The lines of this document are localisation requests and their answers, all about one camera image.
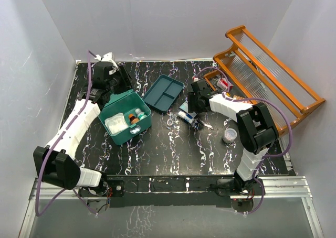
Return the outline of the orange wooden shelf rack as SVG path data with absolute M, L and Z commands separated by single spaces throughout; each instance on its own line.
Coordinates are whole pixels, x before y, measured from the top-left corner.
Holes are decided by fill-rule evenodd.
M 213 60 L 247 98 L 275 103 L 286 115 L 291 128 L 298 126 L 325 99 L 302 81 L 245 26 L 225 34 L 232 45 Z

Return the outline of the brown medicine bottle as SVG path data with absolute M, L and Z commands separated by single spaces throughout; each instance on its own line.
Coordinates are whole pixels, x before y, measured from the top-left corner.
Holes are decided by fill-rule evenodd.
M 135 124 L 139 121 L 139 119 L 134 114 L 130 114 L 128 118 L 131 124 Z

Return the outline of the clear round container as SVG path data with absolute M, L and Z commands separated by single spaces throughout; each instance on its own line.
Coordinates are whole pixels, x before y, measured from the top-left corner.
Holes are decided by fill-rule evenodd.
M 224 136 L 222 137 L 222 140 L 225 143 L 230 144 L 230 143 L 234 142 L 236 138 L 237 138 L 236 130 L 233 129 L 233 128 L 227 128 L 224 131 Z

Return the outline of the red white small box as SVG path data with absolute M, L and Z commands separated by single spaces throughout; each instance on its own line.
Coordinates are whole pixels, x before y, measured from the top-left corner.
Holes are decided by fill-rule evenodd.
M 224 78 L 220 78 L 217 82 L 217 86 L 220 87 L 222 90 L 231 90 L 233 84 L 230 81 L 227 81 Z

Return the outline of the white medicine bottle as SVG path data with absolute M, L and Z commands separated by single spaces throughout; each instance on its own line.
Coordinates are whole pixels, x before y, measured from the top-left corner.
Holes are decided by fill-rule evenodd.
M 135 109 L 135 113 L 136 113 L 137 118 L 139 120 L 142 120 L 143 118 L 146 117 L 146 113 L 144 111 L 142 111 L 140 108 Z

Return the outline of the orange patterned card pack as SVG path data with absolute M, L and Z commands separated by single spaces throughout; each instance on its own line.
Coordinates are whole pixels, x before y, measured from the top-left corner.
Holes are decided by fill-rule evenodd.
M 234 95 L 234 96 L 233 96 L 233 99 L 234 99 L 234 100 L 243 100 L 244 98 L 241 97 L 241 96 Z

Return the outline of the green medicine box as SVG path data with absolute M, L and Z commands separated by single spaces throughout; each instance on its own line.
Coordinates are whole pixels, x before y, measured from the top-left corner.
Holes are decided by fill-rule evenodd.
M 128 116 L 130 114 L 134 114 L 137 117 L 137 114 L 135 113 L 135 109 L 137 108 L 140 108 L 142 111 L 144 111 L 146 113 L 146 117 L 142 120 L 139 120 L 135 124 L 131 124 Z M 125 121 L 129 127 L 121 131 L 119 134 L 112 136 L 105 126 L 104 121 L 105 119 L 118 113 L 124 114 Z M 133 90 L 128 90 L 118 95 L 111 95 L 110 101 L 104 106 L 98 118 L 116 145 L 124 144 L 152 126 L 151 110 L 141 99 L 141 97 Z

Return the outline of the blue white blister card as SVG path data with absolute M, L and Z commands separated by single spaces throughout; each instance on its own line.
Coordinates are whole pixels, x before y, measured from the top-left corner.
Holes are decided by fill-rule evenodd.
M 179 108 L 180 108 L 180 110 L 188 113 L 188 102 L 185 101 Z

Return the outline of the dark teal divider tray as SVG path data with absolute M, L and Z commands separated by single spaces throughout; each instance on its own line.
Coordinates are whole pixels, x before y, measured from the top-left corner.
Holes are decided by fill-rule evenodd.
M 144 102 L 165 113 L 172 106 L 179 94 L 184 89 L 184 84 L 167 75 L 160 75 L 143 97 Z

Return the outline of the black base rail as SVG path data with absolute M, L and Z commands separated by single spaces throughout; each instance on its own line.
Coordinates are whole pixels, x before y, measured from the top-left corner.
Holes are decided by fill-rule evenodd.
M 230 175 L 108 175 L 98 194 L 92 189 L 80 189 L 79 194 L 91 200 L 106 200 L 112 208 L 141 205 L 230 207 L 234 197 L 246 200 L 264 195 L 261 184 L 261 179 L 240 182 Z

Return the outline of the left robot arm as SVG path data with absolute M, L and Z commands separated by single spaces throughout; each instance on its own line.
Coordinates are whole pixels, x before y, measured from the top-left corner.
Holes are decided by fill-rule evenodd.
M 131 78 L 122 65 L 99 61 L 88 66 L 88 82 L 77 95 L 69 117 L 46 146 L 38 146 L 33 152 L 38 182 L 67 190 L 90 187 L 98 196 L 108 191 L 108 182 L 102 179 L 101 172 L 76 164 L 76 150 L 110 96 L 130 89 Z

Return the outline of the white gauze pack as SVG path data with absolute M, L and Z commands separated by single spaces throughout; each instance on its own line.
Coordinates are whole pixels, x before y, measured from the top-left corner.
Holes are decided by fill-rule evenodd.
M 119 134 L 121 131 L 129 127 L 129 125 L 125 121 L 124 114 L 122 113 L 118 113 L 112 117 L 105 119 L 104 124 L 107 127 L 110 135 L 112 136 Z

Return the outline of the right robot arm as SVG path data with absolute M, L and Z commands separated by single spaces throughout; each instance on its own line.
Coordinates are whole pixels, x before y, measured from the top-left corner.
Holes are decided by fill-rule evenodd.
M 250 104 L 213 91 L 205 80 L 191 84 L 187 94 L 188 110 L 192 113 L 216 112 L 237 123 L 238 136 L 243 146 L 240 164 L 231 184 L 231 190 L 247 194 L 256 182 L 257 167 L 279 134 L 264 103 Z

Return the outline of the blue white medicine box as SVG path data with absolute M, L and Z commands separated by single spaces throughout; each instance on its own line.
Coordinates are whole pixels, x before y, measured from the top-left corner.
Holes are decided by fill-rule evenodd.
M 190 125 L 194 125 L 196 122 L 197 113 L 188 114 L 184 111 L 179 111 L 177 115 Z

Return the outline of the small metal scissors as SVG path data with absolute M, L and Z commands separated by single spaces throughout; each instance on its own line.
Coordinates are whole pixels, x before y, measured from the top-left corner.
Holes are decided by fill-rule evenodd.
M 206 122 L 202 121 L 201 119 L 197 118 L 196 120 L 197 120 L 197 122 L 198 122 L 199 124 L 201 124 L 201 125 L 203 125 L 203 126 L 209 128 L 209 129 L 211 129 L 211 130 L 214 129 L 210 124 L 207 124 Z

